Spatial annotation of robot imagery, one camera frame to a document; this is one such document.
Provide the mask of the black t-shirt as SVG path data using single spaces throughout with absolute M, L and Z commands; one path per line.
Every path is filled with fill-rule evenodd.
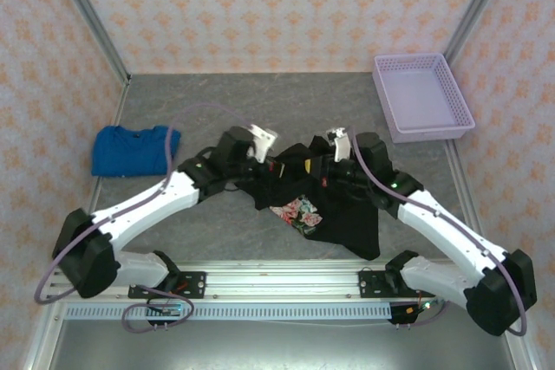
M 331 145 L 315 136 L 309 145 L 296 143 L 275 158 L 284 165 L 281 178 L 261 176 L 236 186 L 253 198 L 257 210 L 269 209 L 304 238 L 339 244 L 373 260 L 380 256 L 377 209 L 341 185 L 322 185 L 304 168 L 305 160 L 330 153 Z

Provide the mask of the blue folded t-shirt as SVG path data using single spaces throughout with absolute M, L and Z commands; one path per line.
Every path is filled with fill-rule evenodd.
M 104 178 L 166 175 L 167 132 L 167 126 L 139 131 L 103 127 L 92 147 L 91 174 Z

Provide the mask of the lavender plastic basket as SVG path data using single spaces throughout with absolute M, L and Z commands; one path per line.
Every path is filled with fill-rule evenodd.
M 457 140 L 475 121 L 444 55 L 378 55 L 372 78 L 396 144 Z

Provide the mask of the right small electronics board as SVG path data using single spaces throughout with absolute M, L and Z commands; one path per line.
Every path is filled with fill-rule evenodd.
M 402 310 L 407 315 L 419 315 L 420 313 L 430 309 L 436 303 L 437 303 L 437 301 L 431 300 L 431 301 L 427 301 L 427 302 L 424 302 L 424 303 L 408 304 L 408 305 L 403 306 Z

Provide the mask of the small electronics board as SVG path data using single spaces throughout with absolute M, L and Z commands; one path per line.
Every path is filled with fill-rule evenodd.
M 162 303 L 147 305 L 149 316 L 167 316 L 167 317 L 181 317 L 182 306 L 180 304 Z
M 430 309 L 436 303 L 437 303 L 437 301 L 431 300 L 431 301 L 427 301 L 427 302 L 424 302 L 424 303 L 408 304 L 408 305 L 403 306 L 402 310 L 407 315 L 419 315 L 420 313 Z

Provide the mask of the left small electronics board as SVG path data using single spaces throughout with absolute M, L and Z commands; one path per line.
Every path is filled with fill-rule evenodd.
M 182 306 L 180 304 L 162 303 L 147 305 L 149 316 L 167 316 L 167 317 L 181 317 Z

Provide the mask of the steel sheet panel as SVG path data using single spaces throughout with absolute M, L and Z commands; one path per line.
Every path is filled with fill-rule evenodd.
M 373 322 L 191 321 L 130 334 L 63 324 L 49 370 L 515 370 L 506 341 L 452 311 L 424 327 Z

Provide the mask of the aluminium table edge rail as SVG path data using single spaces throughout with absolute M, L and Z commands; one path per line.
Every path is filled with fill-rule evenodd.
M 454 180 L 454 186 L 460 200 L 460 206 L 466 224 L 479 235 L 482 234 L 480 220 L 475 209 L 471 190 L 461 163 L 460 155 L 454 140 L 445 141 L 447 161 Z
M 114 85 L 87 91 L 87 101 L 77 112 L 77 119 L 71 125 L 71 138 L 74 139 L 72 162 L 76 163 L 79 179 L 75 181 L 72 190 L 79 191 L 80 197 L 75 197 L 71 211 L 76 208 L 94 210 L 99 194 L 100 179 L 91 174 L 92 150 L 96 135 L 103 127 L 117 125 L 129 90 L 130 81 L 126 81 L 115 90 Z

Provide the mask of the aluminium mounting rail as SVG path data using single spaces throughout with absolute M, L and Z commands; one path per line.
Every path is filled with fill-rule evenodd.
M 408 293 L 394 298 L 361 298 L 358 272 L 385 270 L 385 263 L 363 260 L 205 261 L 182 263 L 180 271 L 206 272 L 201 302 L 416 302 L 430 296 L 464 305 L 470 280 L 452 262 L 431 262 L 417 256 L 403 273 Z

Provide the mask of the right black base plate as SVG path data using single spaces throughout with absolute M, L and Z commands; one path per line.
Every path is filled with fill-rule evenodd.
M 362 268 L 358 272 L 358 288 L 361 298 L 394 298 L 400 289 L 394 275 L 386 270 Z

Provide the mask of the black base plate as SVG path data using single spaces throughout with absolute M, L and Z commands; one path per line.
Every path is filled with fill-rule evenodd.
M 386 270 L 362 268 L 358 272 L 358 288 L 361 298 L 394 298 L 400 289 L 394 275 Z
M 168 276 L 162 283 L 154 288 L 155 293 L 140 286 L 130 286 L 127 296 L 130 299 L 156 299 L 164 298 L 167 294 L 178 295 L 188 299 L 203 299 L 206 289 L 206 272 L 181 271 Z

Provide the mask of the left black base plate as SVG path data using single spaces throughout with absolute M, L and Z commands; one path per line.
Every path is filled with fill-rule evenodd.
M 154 288 L 155 293 L 140 286 L 130 286 L 127 296 L 130 299 L 156 299 L 164 298 L 167 294 L 178 295 L 188 299 L 203 299 L 206 289 L 206 272 L 181 271 L 168 276 L 162 283 Z

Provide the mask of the right aluminium frame post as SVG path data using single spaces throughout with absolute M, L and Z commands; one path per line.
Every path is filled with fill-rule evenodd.
M 467 38 L 478 22 L 482 11 L 485 9 L 489 0 L 471 0 L 465 13 L 463 14 L 454 34 L 443 53 L 447 63 L 453 64 L 456 57 L 462 51 Z

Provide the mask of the aluminium frame post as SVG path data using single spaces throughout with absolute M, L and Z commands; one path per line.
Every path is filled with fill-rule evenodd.
M 127 85 L 131 79 L 131 74 L 118 53 L 111 37 L 102 23 L 91 0 L 72 0 L 80 11 L 85 23 L 92 32 L 93 37 L 99 44 L 101 51 L 108 60 L 108 63 L 117 77 Z
M 454 34 L 443 53 L 447 63 L 453 64 L 456 57 L 462 51 L 467 38 L 478 22 L 482 11 L 485 9 L 489 0 L 471 0 L 465 13 L 463 14 Z

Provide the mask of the left aluminium frame post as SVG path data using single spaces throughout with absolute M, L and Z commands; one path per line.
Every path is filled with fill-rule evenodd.
M 93 37 L 99 44 L 101 51 L 108 60 L 108 63 L 117 77 L 127 85 L 131 79 L 131 74 L 118 53 L 111 37 L 102 23 L 91 0 L 72 0 L 80 11 L 85 23 L 92 32 Z

